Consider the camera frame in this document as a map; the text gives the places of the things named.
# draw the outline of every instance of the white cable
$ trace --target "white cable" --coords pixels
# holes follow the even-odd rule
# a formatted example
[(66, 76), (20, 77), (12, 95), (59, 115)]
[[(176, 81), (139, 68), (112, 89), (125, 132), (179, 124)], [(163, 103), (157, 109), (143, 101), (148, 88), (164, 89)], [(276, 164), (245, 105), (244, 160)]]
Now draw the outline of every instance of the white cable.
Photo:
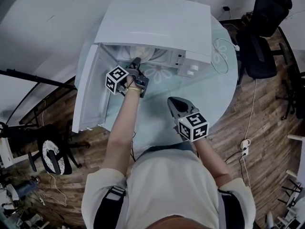
[(43, 122), (43, 114), (44, 114), (44, 111), (42, 112), (42, 126), (44, 126), (44, 122)]
[(232, 26), (234, 26), (236, 29), (238, 29), (235, 25), (233, 25), (233, 24), (223, 24), (223, 25), (232, 25)]
[(223, 56), (223, 55), (218, 51), (218, 49), (217, 49), (217, 48), (218, 48), (217, 45), (219, 45), (219, 44), (216, 45), (216, 43), (219, 43), (219, 40), (224, 40), (224, 41), (230, 43), (232, 46), (234, 46), (234, 49), (235, 49), (236, 51), (239, 51), (240, 48), (239, 48), (238, 45), (233, 44), (231, 41), (229, 41), (229, 40), (227, 40), (227, 39), (225, 39), (225, 38), (216, 38), (215, 41), (214, 41), (214, 43), (212, 43), (212, 45), (213, 45), (213, 47), (214, 47), (216, 53), (218, 53), (218, 54), (222, 57), (222, 59), (224, 60), (225, 64), (227, 65), (227, 71), (224, 72), (224, 73), (218, 71), (218, 70), (216, 69), (215, 65), (213, 64), (213, 61), (212, 61), (212, 60), (211, 60), (211, 65), (213, 66), (213, 68), (216, 70), (217, 73), (219, 73), (219, 74), (227, 74), (227, 73), (229, 72), (229, 64), (228, 64), (227, 60), (224, 58), (224, 56)]
[(49, 198), (52, 198), (52, 199), (56, 200), (56, 201), (59, 202), (61, 205), (63, 205), (63, 206), (66, 207), (66, 206), (67, 206), (67, 197), (66, 197), (66, 195), (65, 195), (63, 192), (61, 192), (61, 191), (57, 188), (55, 177), (52, 176), (50, 173), (49, 173), (49, 175), (50, 175), (51, 177), (54, 178), (54, 185), (55, 185), (55, 188), (56, 188), (61, 194), (63, 194), (63, 195), (65, 196), (65, 202), (62, 203), (62, 202), (58, 201), (56, 198), (53, 198), (52, 196), (46, 195), (45, 192), (43, 192), (43, 191), (40, 191), (40, 192), (39, 192), (39, 197), (40, 197), (40, 199), (41, 199), (41, 196), (42, 196), (43, 198), (49, 197)]
[(245, 139), (247, 138), (247, 134), (248, 134), (249, 126), (250, 126), (250, 121), (251, 121), (251, 116), (252, 116), (252, 112), (253, 112), (254, 99), (255, 99), (255, 91), (256, 91), (256, 79), (255, 79), (255, 87), (254, 87), (253, 102), (252, 102), (252, 108), (251, 108), (250, 118), (249, 118), (249, 122), (248, 122), (248, 127), (247, 127), (246, 134), (244, 135), (244, 138), (245, 138)]
[(244, 161), (244, 167), (245, 167), (246, 172), (247, 172), (248, 184), (249, 184), (249, 188), (250, 188), (250, 191), (251, 191), (250, 179), (249, 179), (248, 170), (247, 170), (247, 167), (246, 167), (246, 163), (245, 163), (245, 161)]

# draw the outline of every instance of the hand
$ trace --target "hand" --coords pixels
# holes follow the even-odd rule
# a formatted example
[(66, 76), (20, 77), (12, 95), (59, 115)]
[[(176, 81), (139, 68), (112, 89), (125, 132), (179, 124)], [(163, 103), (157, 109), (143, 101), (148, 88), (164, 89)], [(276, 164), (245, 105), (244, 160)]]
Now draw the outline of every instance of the hand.
[(126, 80), (127, 80), (127, 87), (132, 86), (132, 87), (138, 88), (137, 85), (135, 84), (134, 78), (132, 76), (128, 75), (126, 77)]

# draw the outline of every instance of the open cabinet door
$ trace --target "open cabinet door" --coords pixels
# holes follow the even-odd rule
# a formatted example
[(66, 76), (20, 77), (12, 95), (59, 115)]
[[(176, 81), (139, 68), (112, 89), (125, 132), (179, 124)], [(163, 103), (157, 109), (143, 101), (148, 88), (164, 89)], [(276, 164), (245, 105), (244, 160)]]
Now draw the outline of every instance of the open cabinet door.
[(96, 127), (105, 122), (110, 91), (105, 87), (106, 74), (117, 62), (99, 45), (91, 46), (77, 91), (72, 131)]

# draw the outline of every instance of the shoulder strap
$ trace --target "shoulder strap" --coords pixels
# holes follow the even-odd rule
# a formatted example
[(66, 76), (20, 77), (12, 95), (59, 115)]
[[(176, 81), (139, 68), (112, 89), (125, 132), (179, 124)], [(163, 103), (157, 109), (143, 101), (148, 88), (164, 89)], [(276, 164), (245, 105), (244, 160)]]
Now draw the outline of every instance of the shoulder strap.
[(232, 192), (219, 191), (219, 229), (244, 229), (244, 215)]
[(121, 187), (113, 186), (108, 190), (96, 212), (94, 229), (116, 229), (125, 196), (126, 190)]

